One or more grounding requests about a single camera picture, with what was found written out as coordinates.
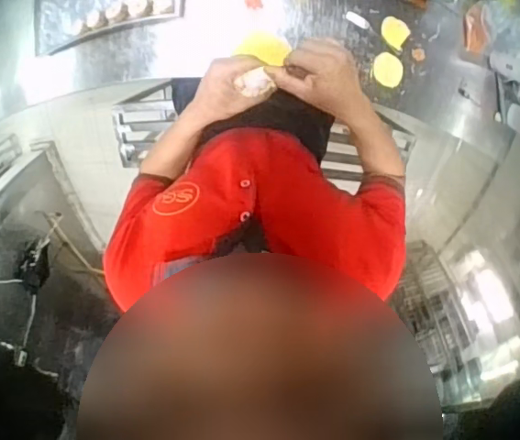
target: red shirt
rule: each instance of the red shirt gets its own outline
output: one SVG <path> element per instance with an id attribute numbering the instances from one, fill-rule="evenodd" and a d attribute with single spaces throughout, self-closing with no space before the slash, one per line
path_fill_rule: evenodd
<path id="1" fill-rule="evenodd" d="M 299 141 L 240 128 L 213 138 L 177 181 L 138 176 L 105 251 L 106 282 L 126 311 L 172 261 L 212 257 L 253 217 L 270 252 L 321 262 L 386 299 L 404 264 L 404 191 L 369 176 L 336 188 Z"/>

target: metal countertop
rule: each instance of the metal countertop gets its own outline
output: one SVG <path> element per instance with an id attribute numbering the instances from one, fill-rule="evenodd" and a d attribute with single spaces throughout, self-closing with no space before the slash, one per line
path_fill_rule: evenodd
<path id="1" fill-rule="evenodd" d="M 182 18 L 133 27 L 90 39 L 52 56 L 35 57 L 33 0 L 0 0 L 0 118 L 64 95 L 115 83 L 202 76 L 211 60 L 230 55 L 251 30 L 285 36 L 294 46 L 306 37 L 339 39 L 360 61 L 365 93 L 374 103 L 419 119 L 472 145 L 510 145 L 513 133 L 493 121 L 496 81 L 484 66 L 462 60 L 460 0 L 429 2 L 422 11 L 401 0 L 264 0 L 251 12 L 242 0 L 186 0 Z M 374 57 L 386 50 L 375 36 L 345 18 L 364 15 L 374 28 L 393 15 L 412 30 L 401 56 L 402 84 L 385 89 L 370 76 Z M 5 35 L 9 35 L 7 47 Z M 421 47 L 417 63 L 411 50 Z M 473 101 L 458 93 L 462 83 Z"/>

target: black sleeve trim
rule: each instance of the black sleeve trim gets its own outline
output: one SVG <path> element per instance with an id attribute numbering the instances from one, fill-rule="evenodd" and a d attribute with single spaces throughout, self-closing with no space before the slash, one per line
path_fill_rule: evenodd
<path id="1" fill-rule="evenodd" d="M 169 187 L 174 183 L 174 179 L 170 179 L 169 177 L 165 176 L 158 176 L 157 174 L 147 174 L 145 172 L 141 172 L 138 177 L 135 178 L 133 181 L 133 185 L 135 185 L 137 182 L 142 180 L 148 180 L 148 181 L 156 181 L 162 183 L 165 187 Z"/>
<path id="2" fill-rule="evenodd" d="M 358 193 L 366 191 L 368 187 L 374 183 L 381 183 L 385 186 L 389 186 L 398 193 L 402 198 L 404 195 L 404 177 L 391 177 L 384 176 L 383 174 L 364 174 L 363 181 L 361 181 L 360 190 Z"/>

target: orange logo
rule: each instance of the orange logo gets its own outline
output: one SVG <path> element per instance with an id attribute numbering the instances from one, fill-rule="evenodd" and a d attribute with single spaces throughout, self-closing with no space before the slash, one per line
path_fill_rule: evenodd
<path id="1" fill-rule="evenodd" d="M 181 181 L 156 197 L 153 212 L 158 215 L 176 215 L 192 207 L 201 190 L 195 183 Z"/>

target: right hand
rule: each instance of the right hand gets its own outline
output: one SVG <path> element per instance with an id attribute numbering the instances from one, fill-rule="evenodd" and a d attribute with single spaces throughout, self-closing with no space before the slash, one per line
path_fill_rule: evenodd
<path id="1" fill-rule="evenodd" d="M 353 55 L 331 38 L 303 42 L 284 64 L 265 68 L 279 88 L 346 123 L 369 102 L 361 91 Z M 287 67 L 299 67 L 308 74 L 300 79 Z"/>

